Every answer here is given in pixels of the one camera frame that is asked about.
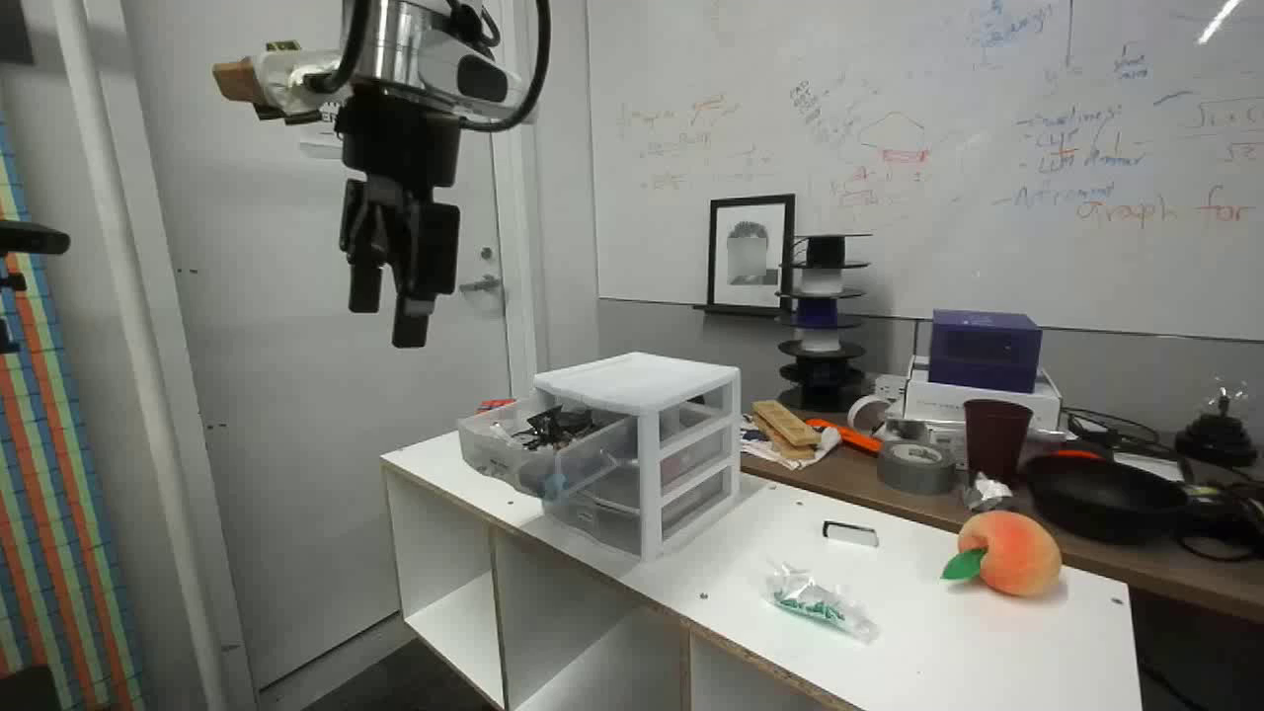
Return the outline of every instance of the wooden countertop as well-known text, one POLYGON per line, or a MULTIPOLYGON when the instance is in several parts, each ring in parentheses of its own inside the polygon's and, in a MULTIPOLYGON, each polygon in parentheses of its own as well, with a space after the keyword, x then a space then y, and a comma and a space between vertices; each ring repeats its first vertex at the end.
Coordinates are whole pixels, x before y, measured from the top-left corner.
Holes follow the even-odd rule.
MULTIPOLYGON (((745 474, 774 478, 797 491, 834 495, 870 508, 914 518, 938 529, 959 529, 968 518, 957 495, 903 495, 876 478, 876 460, 849 447, 826 460, 785 474, 781 464, 743 458, 745 474)), ((1264 625, 1264 559, 1206 559, 1169 542, 1163 545, 1103 545, 1059 525, 1049 533, 1061 557, 1080 570, 1126 579, 1138 591, 1198 605, 1234 621, 1264 625)))

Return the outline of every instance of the picture frame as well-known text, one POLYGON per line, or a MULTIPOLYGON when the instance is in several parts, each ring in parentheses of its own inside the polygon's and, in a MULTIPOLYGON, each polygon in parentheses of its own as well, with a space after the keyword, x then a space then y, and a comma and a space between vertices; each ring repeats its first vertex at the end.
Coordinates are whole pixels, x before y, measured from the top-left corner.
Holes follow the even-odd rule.
POLYGON ((785 313, 793 193, 714 197, 706 233, 706 313, 785 313))

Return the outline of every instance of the white table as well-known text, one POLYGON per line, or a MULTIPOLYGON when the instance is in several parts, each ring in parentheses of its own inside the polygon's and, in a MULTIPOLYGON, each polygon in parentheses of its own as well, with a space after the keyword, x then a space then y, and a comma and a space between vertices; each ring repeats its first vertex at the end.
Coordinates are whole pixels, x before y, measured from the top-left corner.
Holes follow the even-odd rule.
POLYGON ((1128 711, 1128 591, 1067 570, 1049 601, 940 579, 952 536, 743 478, 743 501, 641 559, 547 518, 444 433, 382 458, 408 625, 498 708, 619 711, 1128 711), (822 542, 822 520, 882 550, 822 542), (844 586, 876 641, 772 605, 766 559, 844 586))

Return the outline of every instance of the cup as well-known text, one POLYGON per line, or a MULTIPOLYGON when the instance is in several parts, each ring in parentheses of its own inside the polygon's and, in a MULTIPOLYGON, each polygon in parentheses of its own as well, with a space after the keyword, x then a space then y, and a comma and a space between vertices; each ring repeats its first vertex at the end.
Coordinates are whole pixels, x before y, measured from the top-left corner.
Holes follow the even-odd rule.
POLYGON ((1028 425, 1031 425, 1031 409, 1018 401, 968 397, 964 401, 968 478, 986 474, 1003 484, 1017 484, 1028 425))

